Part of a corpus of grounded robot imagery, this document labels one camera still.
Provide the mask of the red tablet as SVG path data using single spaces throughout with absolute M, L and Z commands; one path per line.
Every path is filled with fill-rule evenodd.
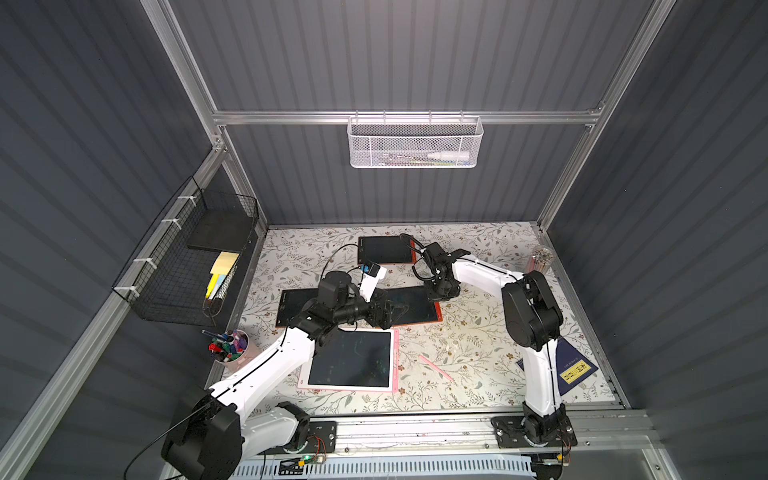
M 400 236 L 360 236 L 357 239 L 357 264 L 413 264 L 417 260 L 414 245 Z
M 316 288 L 283 290 L 276 314 L 276 328 L 285 328 L 290 320 L 299 314 L 305 304 L 317 296 Z
M 412 286 L 387 290 L 387 300 L 408 304 L 409 312 L 402 324 L 393 327 L 425 325 L 443 321 L 440 305 L 427 299 L 424 286 Z

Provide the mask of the pink white writing tablet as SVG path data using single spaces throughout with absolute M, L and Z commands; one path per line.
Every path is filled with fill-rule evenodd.
M 301 367 L 302 390 L 392 392 L 396 383 L 395 330 L 340 330 Z

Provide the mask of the pink stylus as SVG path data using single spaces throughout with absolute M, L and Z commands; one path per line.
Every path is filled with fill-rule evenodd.
M 441 376 L 441 378 L 444 378 L 444 379 L 446 379 L 446 380 L 447 380 L 447 381 L 449 381 L 449 382 L 455 382 L 455 380 L 453 379 L 453 377 L 451 377 L 451 376 L 450 376 L 450 375 L 449 375 L 447 372 L 445 372 L 444 370 L 442 370 L 440 367 L 438 367 L 436 364 L 434 364 L 434 363 L 433 363 L 431 360 L 429 360 L 429 359 L 428 359 L 427 357 L 425 357 L 424 355 L 419 355 L 419 356 L 418 356 L 418 358 L 419 358 L 419 360 L 420 360 L 420 361 L 422 361 L 422 362 L 423 362 L 423 363 L 424 363 L 426 366 L 428 366 L 428 367 L 429 367 L 431 370 L 433 370 L 433 371 L 434 371 L 434 372 L 436 372 L 438 375 L 440 375 L 440 376 Z

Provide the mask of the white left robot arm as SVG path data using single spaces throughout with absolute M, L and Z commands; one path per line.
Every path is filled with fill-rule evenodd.
M 266 414 L 254 411 L 290 373 L 327 350 L 343 326 L 392 326 L 393 307 L 378 285 L 386 274 L 384 267 L 366 265 L 355 286 L 344 271 L 327 273 L 278 340 L 227 378 L 180 400 L 161 437 L 162 459 L 186 479 L 227 479 L 251 455 L 300 450 L 309 435 L 308 413 L 290 402 Z

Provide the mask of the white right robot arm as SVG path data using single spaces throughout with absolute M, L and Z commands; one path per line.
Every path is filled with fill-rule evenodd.
M 577 444 L 559 388 L 556 353 L 563 313 L 545 276 L 539 271 L 513 272 L 484 262 L 464 249 L 445 251 L 438 243 L 423 245 L 406 237 L 430 274 L 417 274 L 433 301 L 456 298 L 465 284 L 496 298 L 502 305 L 506 330 L 523 349 L 526 391 L 522 431 L 534 447 L 554 440 L 564 447 Z

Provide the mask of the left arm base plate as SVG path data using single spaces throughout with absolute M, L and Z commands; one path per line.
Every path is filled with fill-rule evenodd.
M 311 420 L 306 432 L 300 435 L 298 444 L 277 446 L 264 451 L 265 454 L 316 455 L 334 453 L 338 439 L 338 423 L 335 421 Z

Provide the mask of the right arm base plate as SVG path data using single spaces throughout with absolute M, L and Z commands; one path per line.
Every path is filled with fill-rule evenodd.
M 552 422 L 535 420 L 533 417 L 495 416 L 491 418 L 499 448 L 560 448 L 569 450 L 579 444 L 570 419 L 565 416 Z

